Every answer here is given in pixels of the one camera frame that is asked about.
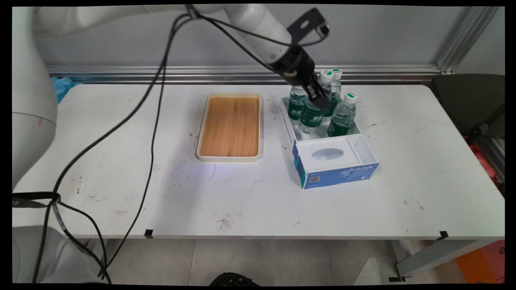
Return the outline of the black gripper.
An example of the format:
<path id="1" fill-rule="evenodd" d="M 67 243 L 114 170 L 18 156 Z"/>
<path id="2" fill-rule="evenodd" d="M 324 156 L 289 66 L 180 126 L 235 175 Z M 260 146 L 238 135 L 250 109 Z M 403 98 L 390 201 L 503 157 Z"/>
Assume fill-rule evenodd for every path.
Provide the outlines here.
<path id="1" fill-rule="evenodd" d="M 301 46 L 293 46 L 274 62 L 274 69 L 291 86 L 301 86 L 310 101 L 321 111 L 334 108 L 331 101 L 331 80 L 316 79 L 315 62 Z"/>

